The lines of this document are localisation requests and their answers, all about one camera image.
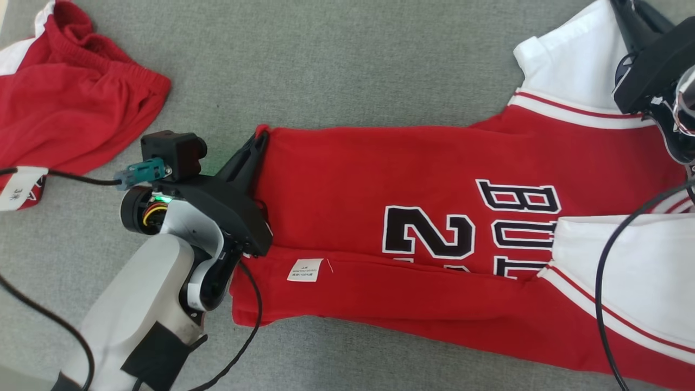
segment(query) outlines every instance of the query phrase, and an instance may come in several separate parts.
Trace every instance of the black cable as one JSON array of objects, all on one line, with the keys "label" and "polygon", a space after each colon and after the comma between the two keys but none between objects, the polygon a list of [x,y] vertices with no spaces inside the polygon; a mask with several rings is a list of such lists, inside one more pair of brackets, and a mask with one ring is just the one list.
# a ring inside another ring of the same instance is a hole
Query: black cable
[{"label": "black cable", "polygon": [[658,205],[663,200],[666,200],[668,197],[671,197],[673,194],[676,194],[677,192],[682,191],[683,189],[689,189],[693,187],[693,185],[695,185],[695,179],[689,180],[684,184],[681,184],[680,186],[669,189],[652,198],[651,200],[647,201],[638,210],[629,215],[625,220],[622,221],[622,223],[618,225],[615,231],[613,231],[613,233],[611,234],[610,238],[608,238],[608,241],[606,242],[606,245],[603,247],[603,251],[601,252],[601,256],[598,258],[598,267],[596,268],[596,305],[594,307],[596,311],[596,323],[598,324],[598,332],[601,336],[601,343],[603,343],[603,350],[606,353],[608,364],[610,365],[610,369],[613,371],[613,376],[615,376],[615,379],[618,381],[618,384],[620,385],[620,388],[623,391],[629,391],[629,388],[628,385],[625,383],[623,377],[620,375],[618,367],[616,366],[615,358],[613,357],[610,344],[608,343],[606,327],[603,321],[603,300],[601,298],[601,295],[603,293],[603,270],[605,268],[606,260],[608,259],[608,254],[610,253],[613,244],[615,244],[615,241],[618,239],[618,236],[620,236],[620,234],[623,233],[623,231],[628,227],[628,225],[631,224],[637,217],[639,217],[642,214],[645,214],[647,211],[654,208],[656,205]]},{"label": "black cable", "polygon": [[17,167],[3,168],[2,170],[0,170],[0,177],[3,175],[7,175],[7,174],[14,174],[16,172],[17,172]]},{"label": "black cable", "polygon": [[140,387],[142,387],[142,379],[139,378],[135,384],[133,384],[132,391],[140,391]]},{"label": "black cable", "polygon": [[[6,175],[6,174],[14,174],[17,172],[17,167],[12,167],[12,168],[4,168],[0,170],[0,176]],[[67,179],[72,179],[76,180],[79,182],[84,182],[84,183],[89,183],[89,184],[96,184],[98,186],[115,186],[118,184],[121,184],[120,179],[117,180],[100,180],[100,179],[93,179],[93,178],[87,178],[87,177],[82,177],[80,175],[75,175],[75,174],[70,174],[70,173],[64,173],[62,171],[57,171],[57,170],[48,170],[49,175],[55,175],[56,177],[64,177]],[[241,356],[246,352],[246,349],[249,347],[251,344],[251,341],[253,341],[254,337],[256,337],[256,333],[258,332],[259,328],[261,327],[261,320],[263,318],[263,301],[261,300],[261,290],[259,289],[258,285],[256,284],[256,281],[254,280],[253,276],[251,275],[251,272],[249,269],[246,267],[243,261],[239,260],[239,266],[241,266],[242,271],[246,276],[249,278],[251,281],[251,285],[253,285],[254,291],[256,292],[256,302],[258,303],[259,306],[259,315],[258,318],[256,319],[256,325],[254,326],[254,329],[251,331],[251,334],[249,337],[246,339],[246,342],[244,342],[244,345],[241,346],[241,349],[239,349],[239,352],[232,358],[231,362],[212,380],[209,382],[199,385],[196,388],[193,388],[191,391],[204,391],[215,385],[222,377],[227,375],[229,373],[229,370],[239,361]],[[82,387],[83,391],[88,391],[89,387],[91,386],[92,379],[94,378],[94,369],[95,369],[95,364],[94,364],[94,356],[92,355],[92,351],[87,345],[87,342],[84,340],[82,335],[78,330],[76,330],[74,327],[72,327],[69,323],[67,323],[65,320],[61,319],[58,315],[54,314],[53,312],[48,311],[47,309],[43,308],[42,306],[38,305],[36,302],[32,301],[25,295],[23,295],[20,291],[18,291],[16,288],[14,288],[12,285],[10,285],[3,277],[0,275],[0,285],[2,285],[5,289],[7,289],[10,294],[12,294],[14,297],[19,299],[21,302],[27,304],[29,307],[33,308],[34,310],[40,312],[44,316],[48,317],[50,320],[55,321],[57,324],[61,325],[65,330],[69,331],[70,334],[75,336],[75,338],[80,342],[80,345],[84,349],[85,353],[87,354],[87,360],[89,363],[89,372],[87,376],[87,381],[85,382],[84,386]],[[133,386],[133,390],[139,390],[140,386],[142,385],[142,381],[138,379]]]},{"label": "black cable", "polygon": [[[16,172],[17,172],[17,167],[3,168],[2,170],[0,170],[0,177],[3,175],[7,175],[7,174],[14,174]],[[48,170],[48,175],[72,179],[72,180],[75,180],[77,182],[96,184],[97,186],[116,186],[116,185],[121,184],[120,179],[115,179],[115,180],[93,179],[93,178],[83,177],[81,175],[75,175],[75,174],[66,173],[66,172],[58,171],[58,170]]]},{"label": "black cable", "polygon": [[[688,180],[693,179],[693,169],[695,169],[695,166],[685,166]],[[695,193],[693,193],[693,188],[689,187],[685,190],[688,193],[688,197],[690,197],[690,201],[695,205]]]},{"label": "black cable", "polygon": [[31,300],[30,298],[26,297],[23,293],[21,293],[17,288],[12,286],[5,278],[0,274],[0,286],[5,288],[7,292],[9,292],[12,296],[14,296],[17,300],[23,302],[24,304],[28,305],[30,308],[34,309],[36,312],[39,312],[41,315],[45,316],[46,318],[56,322],[60,327],[64,328],[72,334],[73,337],[77,340],[77,342],[80,343],[80,346],[82,346],[82,349],[84,349],[85,354],[87,355],[87,363],[89,364],[89,370],[87,372],[87,380],[85,380],[84,385],[82,386],[82,391],[89,391],[89,387],[92,385],[92,380],[94,379],[94,355],[92,355],[92,349],[90,349],[89,345],[87,344],[87,341],[85,341],[84,337],[82,337],[82,334],[72,327],[69,323],[67,323],[63,318],[59,317],[58,315],[54,314],[51,311],[48,311],[46,308],[42,307],[39,303],[36,303],[35,301]]},{"label": "black cable", "polygon": [[87,178],[87,177],[83,177],[81,175],[75,175],[75,174],[71,174],[71,173],[64,173],[63,171],[57,171],[57,170],[48,170],[48,175],[54,175],[56,177],[64,177],[67,179],[75,180],[77,182],[96,184],[97,186],[116,186],[118,184],[121,184],[120,179],[105,181],[105,180],[101,180],[101,179]]},{"label": "black cable", "polygon": [[249,347],[251,344],[251,341],[253,341],[254,337],[256,336],[256,333],[258,332],[259,328],[261,327],[261,320],[263,318],[263,301],[261,300],[261,290],[259,289],[258,285],[256,284],[256,281],[254,280],[254,277],[251,275],[251,272],[249,269],[246,267],[244,262],[242,260],[239,260],[239,266],[241,267],[241,270],[244,272],[244,274],[249,278],[249,281],[251,281],[251,285],[254,287],[254,291],[256,292],[256,302],[258,303],[259,306],[259,315],[256,318],[256,325],[254,326],[254,329],[251,330],[251,334],[249,337],[246,339],[246,342],[244,342],[244,345],[239,349],[239,352],[234,356],[234,358],[231,359],[229,364],[220,371],[217,376],[215,376],[212,380],[209,382],[199,385],[196,388],[192,388],[189,391],[204,391],[215,385],[222,377],[224,377],[227,373],[229,373],[229,370],[239,361],[239,358],[241,358],[241,355],[244,354],[246,351],[246,348]]}]

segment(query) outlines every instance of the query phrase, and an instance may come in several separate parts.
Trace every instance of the black bracket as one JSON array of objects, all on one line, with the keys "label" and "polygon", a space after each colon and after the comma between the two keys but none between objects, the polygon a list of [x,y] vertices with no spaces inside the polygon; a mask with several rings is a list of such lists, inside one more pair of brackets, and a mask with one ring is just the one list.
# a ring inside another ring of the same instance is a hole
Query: black bracket
[{"label": "black bracket", "polygon": [[[245,253],[265,255],[272,243],[272,233],[261,209],[251,198],[251,192],[267,145],[267,132],[253,135],[215,176],[196,174],[180,180],[165,178],[152,185],[157,191],[188,201],[215,221],[226,235],[242,244]],[[193,153],[199,156],[196,149]],[[179,161],[190,163],[193,160],[181,159],[179,155]],[[179,166],[179,170],[190,172],[187,166]]]},{"label": "black bracket", "polygon": [[644,113],[661,129],[671,156],[695,161],[695,137],[674,131],[670,108],[679,78],[695,65],[695,17],[674,26],[646,1],[611,0],[628,56],[620,64],[613,98],[623,113]]}]

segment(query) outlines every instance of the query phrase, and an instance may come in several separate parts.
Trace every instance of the clothing tag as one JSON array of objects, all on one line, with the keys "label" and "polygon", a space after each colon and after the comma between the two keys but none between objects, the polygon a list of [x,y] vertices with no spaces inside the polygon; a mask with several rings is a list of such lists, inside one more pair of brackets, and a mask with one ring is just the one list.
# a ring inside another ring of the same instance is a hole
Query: clothing tag
[{"label": "clothing tag", "polygon": [[290,271],[290,275],[287,276],[287,281],[316,282],[321,261],[323,261],[323,258],[297,260],[295,266]]},{"label": "clothing tag", "polygon": [[29,198],[36,181],[46,174],[48,174],[48,168],[17,167],[17,172],[12,175],[0,193],[0,211],[19,209]]}]

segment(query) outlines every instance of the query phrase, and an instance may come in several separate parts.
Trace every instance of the red jersey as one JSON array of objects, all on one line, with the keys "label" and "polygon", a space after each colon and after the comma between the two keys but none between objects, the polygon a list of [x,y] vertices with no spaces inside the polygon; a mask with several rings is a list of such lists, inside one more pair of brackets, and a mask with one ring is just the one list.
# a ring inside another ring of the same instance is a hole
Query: red jersey
[{"label": "red jersey", "polygon": [[[625,52],[610,4],[600,0],[516,49],[527,79],[489,120],[271,130],[255,197],[274,245],[246,262],[261,289],[263,323],[335,317],[609,373],[591,271],[617,222],[563,216],[629,214],[685,180],[659,130],[612,103]],[[670,202],[672,212],[686,205]],[[678,232],[695,228],[680,219]],[[669,292],[676,283],[685,297],[695,294],[671,279],[688,275],[682,254],[691,249],[633,262],[641,258],[627,251],[646,238],[668,242],[656,249],[680,248],[673,235],[659,239],[668,231],[653,223],[656,231],[626,236],[616,250],[623,257],[610,260],[617,271],[606,281],[609,337],[623,375],[688,388],[695,317]],[[656,261],[668,272],[657,272]],[[257,303],[243,274],[235,273],[231,294],[235,322],[253,325]]]}]

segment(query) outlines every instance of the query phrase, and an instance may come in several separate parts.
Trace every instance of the gray fabric surface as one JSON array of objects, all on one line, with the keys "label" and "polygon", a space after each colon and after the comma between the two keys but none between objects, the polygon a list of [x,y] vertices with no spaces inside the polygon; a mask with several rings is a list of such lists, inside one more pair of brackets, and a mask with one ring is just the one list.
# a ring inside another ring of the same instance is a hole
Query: gray fabric surface
[{"label": "gray fabric surface", "polygon": [[[173,80],[149,131],[207,140],[208,173],[255,126],[468,125],[506,104],[522,79],[513,48],[564,23],[589,0],[76,1],[141,64]],[[654,0],[674,21],[695,3]],[[10,0],[0,47],[33,32],[44,0]],[[92,173],[138,161],[131,145]],[[51,178],[32,209],[0,216],[0,270],[73,324],[144,237],[120,225],[121,193]],[[54,379],[69,335],[0,292],[0,365]],[[227,300],[210,340],[175,390],[214,376],[249,328]],[[630,382],[635,390],[652,386]],[[360,324],[304,317],[257,335],[215,390],[614,390],[582,374]]]}]

